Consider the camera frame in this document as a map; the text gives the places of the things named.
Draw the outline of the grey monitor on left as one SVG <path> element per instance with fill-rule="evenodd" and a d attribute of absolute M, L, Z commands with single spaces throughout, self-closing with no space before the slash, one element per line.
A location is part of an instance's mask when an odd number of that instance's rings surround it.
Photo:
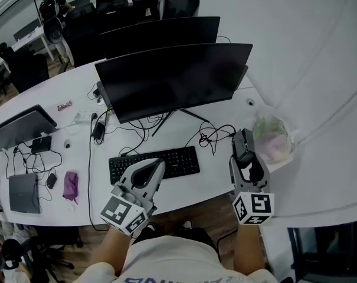
<path fill-rule="evenodd" d="M 57 131 L 57 123 L 39 105 L 34 105 L 0 124 L 0 152 Z"/>

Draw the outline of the person's white shirt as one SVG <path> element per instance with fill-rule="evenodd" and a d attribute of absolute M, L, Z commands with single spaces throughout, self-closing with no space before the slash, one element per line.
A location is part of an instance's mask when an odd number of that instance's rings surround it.
<path fill-rule="evenodd" d="M 265 269 L 246 276 L 225 269 L 210 246 L 175 236 L 132 245 L 117 277 L 100 262 L 88 267 L 74 283 L 278 283 Z"/>

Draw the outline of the grey and black mouse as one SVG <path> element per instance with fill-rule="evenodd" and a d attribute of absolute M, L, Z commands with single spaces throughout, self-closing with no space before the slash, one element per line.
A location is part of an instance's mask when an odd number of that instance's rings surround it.
<path fill-rule="evenodd" d="M 232 151 L 235 159 L 248 165 L 255 155 L 253 133 L 249 129 L 242 129 L 236 132 L 232 138 Z"/>

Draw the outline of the small black box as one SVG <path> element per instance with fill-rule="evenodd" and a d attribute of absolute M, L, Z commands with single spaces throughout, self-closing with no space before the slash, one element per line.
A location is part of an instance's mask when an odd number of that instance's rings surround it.
<path fill-rule="evenodd" d="M 31 153 L 37 154 L 49 151 L 51 149 L 51 142 L 51 136 L 44 136 L 38 139 L 34 139 L 31 144 Z"/>

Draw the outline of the person's left shoe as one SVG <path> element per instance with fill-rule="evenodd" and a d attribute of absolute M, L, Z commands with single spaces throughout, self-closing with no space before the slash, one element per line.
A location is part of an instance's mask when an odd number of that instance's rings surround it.
<path fill-rule="evenodd" d="M 154 223 L 148 223 L 141 231 L 141 234 L 154 234 L 157 233 L 157 228 Z"/>

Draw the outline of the person's black shorts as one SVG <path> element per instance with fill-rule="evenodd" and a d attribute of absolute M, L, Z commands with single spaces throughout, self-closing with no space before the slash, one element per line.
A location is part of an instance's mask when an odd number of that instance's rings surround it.
<path fill-rule="evenodd" d="M 191 230 L 187 230 L 187 231 L 179 228 L 173 235 L 163 235 L 159 231 L 157 231 L 157 233 L 148 234 L 148 235 L 147 234 L 144 235 L 140 233 L 140 235 L 133 242 L 133 245 L 138 242 L 142 242 L 148 239 L 159 238 L 161 236 L 168 236 L 168 237 L 175 236 L 175 237 L 190 239 L 193 241 L 204 243 L 212 247 L 213 249 L 216 249 L 215 244 L 212 241 L 211 237 L 207 234 L 207 232 L 203 228 L 192 228 Z"/>

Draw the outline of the clear plastic bag with food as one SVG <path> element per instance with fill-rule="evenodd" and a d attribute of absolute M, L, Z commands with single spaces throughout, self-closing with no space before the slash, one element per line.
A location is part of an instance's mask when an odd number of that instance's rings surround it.
<path fill-rule="evenodd" d="M 299 130 L 281 111 L 270 106 L 258 106 L 252 132 L 256 153 L 266 164 L 287 162 L 293 157 Z"/>

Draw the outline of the purple cloth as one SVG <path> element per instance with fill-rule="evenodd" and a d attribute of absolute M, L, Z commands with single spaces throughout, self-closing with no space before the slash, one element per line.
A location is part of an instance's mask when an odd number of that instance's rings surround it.
<path fill-rule="evenodd" d="M 64 176 L 63 198 L 77 203 L 78 175 L 76 172 L 67 171 Z"/>

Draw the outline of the grey round chair back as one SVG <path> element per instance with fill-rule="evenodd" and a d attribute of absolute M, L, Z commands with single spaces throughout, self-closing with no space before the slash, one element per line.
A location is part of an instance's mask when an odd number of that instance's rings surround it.
<path fill-rule="evenodd" d="M 51 44 L 58 44 L 63 39 L 63 28 L 61 21 L 57 18 L 51 18 L 44 22 L 44 35 Z"/>

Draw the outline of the person's right forearm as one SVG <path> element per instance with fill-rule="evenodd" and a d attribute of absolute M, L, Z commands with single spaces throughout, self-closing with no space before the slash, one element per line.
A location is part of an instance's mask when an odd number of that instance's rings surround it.
<path fill-rule="evenodd" d="M 234 270 L 244 275 L 265 268 L 260 230 L 257 225 L 240 225 L 234 242 Z"/>

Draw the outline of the dark glass window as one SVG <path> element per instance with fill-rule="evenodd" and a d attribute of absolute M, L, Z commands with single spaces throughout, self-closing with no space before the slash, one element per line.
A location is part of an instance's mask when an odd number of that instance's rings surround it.
<path fill-rule="evenodd" d="M 296 283 L 357 283 L 357 221 L 288 233 Z"/>

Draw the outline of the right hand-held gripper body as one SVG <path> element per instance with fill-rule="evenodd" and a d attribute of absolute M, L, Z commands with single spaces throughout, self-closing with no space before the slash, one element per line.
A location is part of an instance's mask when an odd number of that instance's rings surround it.
<path fill-rule="evenodd" d="M 261 225 L 274 214 L 274 194 L 268 181 L 261 186 L 242 186 L 232 182 L 232 208 L 240 225 Z"/>

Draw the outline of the black mesh chair with headrest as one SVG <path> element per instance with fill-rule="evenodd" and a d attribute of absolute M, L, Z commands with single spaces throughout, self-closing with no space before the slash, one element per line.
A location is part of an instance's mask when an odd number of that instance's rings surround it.
<path fill-rule="evenodd" d="M 164 0 L 162 19 L 192 17 L 200 0 Z"/>

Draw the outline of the black curved monitor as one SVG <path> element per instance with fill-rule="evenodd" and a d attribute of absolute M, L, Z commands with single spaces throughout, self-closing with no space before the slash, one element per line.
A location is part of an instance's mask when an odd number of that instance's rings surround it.
<path fill-rule="evenodd" d="M 99 79 L 119 123 L 232 99 L 252 44 L 191 44 L 98 62 Z"/>

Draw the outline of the black keyboard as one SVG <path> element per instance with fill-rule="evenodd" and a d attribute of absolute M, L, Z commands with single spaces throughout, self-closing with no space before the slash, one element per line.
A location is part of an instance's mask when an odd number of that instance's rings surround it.
<path fill-rule="evenodd" d="M 142 153 L 109 159 L 110 184 L 114 185 L 125 170 L 142 160 L 160 158 L 165 161 L 166 169 L 163 179 L 197 174 L 200 172 L 194 146 Z"/>

